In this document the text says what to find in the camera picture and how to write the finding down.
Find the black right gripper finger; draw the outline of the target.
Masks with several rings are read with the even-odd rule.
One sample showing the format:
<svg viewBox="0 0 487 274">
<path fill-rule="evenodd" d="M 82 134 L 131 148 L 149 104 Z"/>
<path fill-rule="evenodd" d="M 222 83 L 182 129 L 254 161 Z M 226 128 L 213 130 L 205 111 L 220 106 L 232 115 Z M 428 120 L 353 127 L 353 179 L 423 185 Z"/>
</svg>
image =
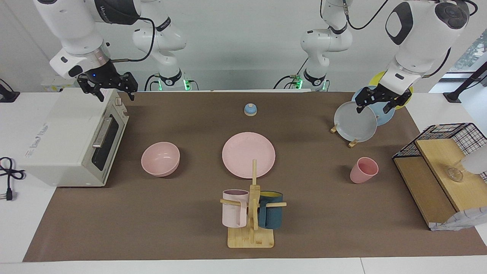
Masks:
<svg viewBox="0 0 487 274">
<path fill-rule="evenodd" d="M 129 99 L 134 101 L 135 93 L 138 91 L 138 82 L 130 72 L 124 73 L 124 92 L 127 93 Z"/>
<path fill-rule="evenodd" d="M 102 94 L 101 92 L 101 87 L 100 86 L 89 86 L 88 87 L 88 93 L 97 97 L 97 99 L 100 101 L 100 102 L 103 102 L 104 101 L 104 95 Z"/>
</svg>

